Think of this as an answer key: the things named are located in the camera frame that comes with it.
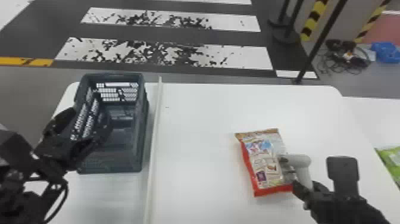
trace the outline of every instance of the plastic packaging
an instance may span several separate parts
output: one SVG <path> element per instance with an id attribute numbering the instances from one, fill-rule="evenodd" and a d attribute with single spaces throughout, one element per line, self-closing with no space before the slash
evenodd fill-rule
<path id="1" fill-rule="evenodd" d="M 281 166 L 279 155 L 287 154 L 278 129 L 236 133 L 251 178 L 254 196 L 291 191 L 296 175 L 289 166 Z"/>
<path id="2" fill-rule="evenodd" d="M 371 50 L 376 51 L 376 55 L 381 62 L 400 63 L 400 52 L 392 42 L 372 43 Z"/>
<path id="3" fill-rule="evenodd" d="M 400 147 L 381 148 L 376 152 L 400 187 Z"/>

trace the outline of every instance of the snack bag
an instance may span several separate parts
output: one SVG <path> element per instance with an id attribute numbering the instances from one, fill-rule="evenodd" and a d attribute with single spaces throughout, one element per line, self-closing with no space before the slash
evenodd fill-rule
<path id="1" fill-rule="evenodd" d="M 292 190 L 296 176 L 278 161 L 278 155 L 287 154 L 278 129 L 236 133 L 235 137 L 241 143 L 255 197 Z"/>

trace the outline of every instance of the metal rod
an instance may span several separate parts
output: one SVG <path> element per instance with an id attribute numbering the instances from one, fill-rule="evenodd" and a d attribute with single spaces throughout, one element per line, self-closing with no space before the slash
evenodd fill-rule
<path id="1" fill-rule="evenodd" d="M 290 36 L 290 33 L 292 33 L 292 30 L 295 26 L 295 22 L 296 22 L 297 16 L 299 15 L 300 8 L 301 8 L 301 5 L 303 4 L 303 2 L 304 2 L 304 0 L 297 0 L 295 9 L 292 14 L 292 18 L 290 18 L 289 25 L 286 28 L 286 32 L 285 32 L 286 38 L 288 38 Z"/>
<path id="2" fill-rule="evenodd" d="M 290 0 L 285 0 L 283 3 L 282 9 L 280 10 L 278 21 L 281 23 L 286 16 L 286 12 L 288 11 Z"/>
<path id="3" fill-rule="evenodd" d="M 339 14 L 342 12 L 346 3 L 347 3 L 347 0 L 339 0 L 339 2 L 337 3 L 335 10 L 333 10 L 332 15 L 330 16 L 328 22 L 326 23 L 326 26 L 322 30 L 320 37 L 318 38 L 313 49 L 311 50 L 310 56 L 308 56 L 308 58 L 307 58 L 307 62 L 304 64 L 303 69 L 299 72 L 299 75 L 295 79 L 295 83 L 297 83 L 297 84 L 301 83 L 301 80 L 303 79 L 305 72 L 307 71 L 307 69 L 309 68 L 311 63 L 313 62 L 315 56 L 317 55 L 322 44 L 324 43 L 325 38 L 328 36 L 330 29 L 332 28 L 332 26 L 338 19 Z"/>

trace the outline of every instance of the floor marking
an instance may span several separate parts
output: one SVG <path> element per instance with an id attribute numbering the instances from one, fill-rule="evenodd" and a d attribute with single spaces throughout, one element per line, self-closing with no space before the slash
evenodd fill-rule
<path id="1" fill-rule="evenodd" d="M 260 32 L 255 15 L 90 8 L 81 23 Z"/>
<path id="2" fill-rule="evenodd" d="M 203 3 L 251 5 L 251 0 L 159 0 L 159 1 L 203 2 Z"/>
<path id="3" fill-rule="evenodd" d="M 0 57 L 0 66 L 49 67 L 49 66 L 51 66 L 52 63 L 53 63 L 53 59 Z"/>
<path id="4" fill-rule="evenodd" d="M 272 70 L 266 47 L 69 38 L 56 60 Z"/>
<path id="5" fill-rule="evenodd" d="M 278 70 L 276 71 L 278 77 L 283 78 L 296 78 L 299 74 L 299 71 L 286 71 L 286 70 Z M 313 71 L 306 71 L 304 74 L 304 79 L 318 79 L 317 75 Z"/>

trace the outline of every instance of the black pole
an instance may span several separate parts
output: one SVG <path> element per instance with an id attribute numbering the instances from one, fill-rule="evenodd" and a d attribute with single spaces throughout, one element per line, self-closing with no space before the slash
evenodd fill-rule
<path id="1" fill-rule="evenodd" d="M 326 36 L 328 36 L 328 34 L 330 32 L 330 29 L 332 28 L 332 26 L 334 25 L 334 23 L 338 19 L 339 14 L 342 12 L 342 10 L 345 7 L 346 3 L 347 3 L 347 0 L 339 0 L 339 2 L 337 3 L 337 5 L 335 7 L 335 10 L 333 10 L 332 15 L 330 16 L 328 22 L 326 23 L 325 28 L 322 30 L 322 33 L 321 33 L 320 37 L 318 38 L 318 40 L 315 43 L 313 49 L 311 50 L 311 53 L 310 53 L 310 56 L 308 56 L 307 62 L 305 63 L 303 69 L 300 71 L 300 73 L 297 76 L 297 78 L 294 80 L 295 84 L 300 84 L 301 83 L 301 80 L 303 79 L 305 72 L 307 71 L 307 69 L 309 68 L 311 63 L 313 62 L 315 56 L 317 55 L 317 53 L 320 50 L 322 44 L 324 43 L 324 40 L 325 40 Z"/>
<path id="2" fill-rule="evenodd" d="M 270 11 L 268 22 L 273 27 L 286 27 L 289 24 L 289 19 L 286 17 L 286 12 L 288 11 L 290 0 L 285 0 L 283 2 L 282 8 L 279 12 Z"/>
<path id="3" fill-rule="evenodd" d="M 282 9 L 280 10 L 278 22 L 280 22 L 280 23 L 283 22 L 283 19 L 286 16 L 286 12 L 288 11 L 289 3 L 290 3 L 290 0 L 285 0 L 285 2 L 283 3 Z"/>
<path id="4" fill-rule="evenodd" d="M 290 19 L 289 25 L 286 28 L 286 32 L 285 32 L 285 37 L 286 38 L 289 37 L 290 33 L 294 29 L 295 22 L 296 22 L 297 16 L 299 15 L 301 6 L 303 5 L 303 2 L 304 2 L 304 0 L 297 0 L 295 9 L 294 9 L 293 14 L 292 14 L 292 18 Z"/>

